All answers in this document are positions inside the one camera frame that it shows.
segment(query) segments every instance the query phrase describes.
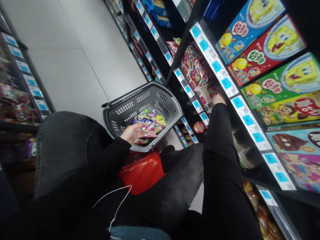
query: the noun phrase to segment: black jeans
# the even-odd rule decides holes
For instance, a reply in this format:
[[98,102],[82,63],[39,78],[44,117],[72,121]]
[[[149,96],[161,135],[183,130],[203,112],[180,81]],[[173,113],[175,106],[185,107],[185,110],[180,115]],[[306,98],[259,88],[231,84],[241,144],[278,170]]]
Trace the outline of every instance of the black jeans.
[[[100,158],[111,142],[106,130],[87,116],[72,112],[48,116],[38,133],[35,199],[49,193],[89,161]],[[203,182],[202,151],[203,145],[196,144],[163,155],[161,160],[171,169],[145,192],[129,194],[112,226],[156,227],[170,234],[182,222]],[[101,196],[122,186],[115,179]],[[107,225],[127,191],[125,188],[109,194],[93,209]]]

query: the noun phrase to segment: black sleeve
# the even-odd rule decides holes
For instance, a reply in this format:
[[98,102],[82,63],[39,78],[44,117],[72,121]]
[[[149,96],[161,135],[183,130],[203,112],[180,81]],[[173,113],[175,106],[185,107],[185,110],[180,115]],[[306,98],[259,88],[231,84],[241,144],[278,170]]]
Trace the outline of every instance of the black sleeve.
[[125,140],[115,139],[103,152],[105,161],[88,163],[48,195],[6,219],[0,226],[1,239],[66,236],[98,200],[101,186],[106,186],[120,171],[130,147]]
[[203,152],[202,214],[208,233],[223,239],[263,239],[254,208],[246,195],[226,105],[212,110]]

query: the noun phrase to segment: spongebob box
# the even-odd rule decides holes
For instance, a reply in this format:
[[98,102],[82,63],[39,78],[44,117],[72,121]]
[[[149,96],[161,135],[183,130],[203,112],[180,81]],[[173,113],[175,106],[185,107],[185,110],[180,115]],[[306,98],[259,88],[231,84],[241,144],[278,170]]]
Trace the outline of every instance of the spongebob box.
[[267,126],[320,119],[320,90],[257,108]]
[[216,44],[225,64],[232,62],[284,11],[280,0],[249,0]]
[[247,48],[228,69],[239,86],[268,71],[305,48],[289,15]]
[[241,89],[251,109],[297,97],[320,89],[320,66],[311,53]]

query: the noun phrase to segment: person's hand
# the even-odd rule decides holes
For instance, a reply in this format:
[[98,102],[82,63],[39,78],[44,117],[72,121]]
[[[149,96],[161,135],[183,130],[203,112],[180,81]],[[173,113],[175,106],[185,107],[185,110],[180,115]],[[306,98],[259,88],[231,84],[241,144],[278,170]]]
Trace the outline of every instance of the person's hand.
[[212,103],[213,105],[216,105],[217,103],[223,103],[224,105],[227,105],[221,93],[215,94],[213,96]]
[[146,130],[144,129],[146,126],[147,126],[146,123],[133,124],[127,127],[120,137],[123,140],[126,140],[128,143],[133,144],[135,140],[146,135]]

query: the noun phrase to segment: gray plastic basket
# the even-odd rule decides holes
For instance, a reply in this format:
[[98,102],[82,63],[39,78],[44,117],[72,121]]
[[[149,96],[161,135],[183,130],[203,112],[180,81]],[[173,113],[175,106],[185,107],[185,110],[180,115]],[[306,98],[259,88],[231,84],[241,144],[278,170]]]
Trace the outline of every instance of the gray plastic basket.
[[112,138],[120,137],[126,129],[125,122],[141,113],[144,109],[155,110],[166,120],[167,126],[158,137],[147,145],[133,144],[130,148],[137,152],[148,152],[173,128],[182,118],[181,106],[173,94],[163,85],[151,81],[132,92],[102,105],[103,118],[107,132]]

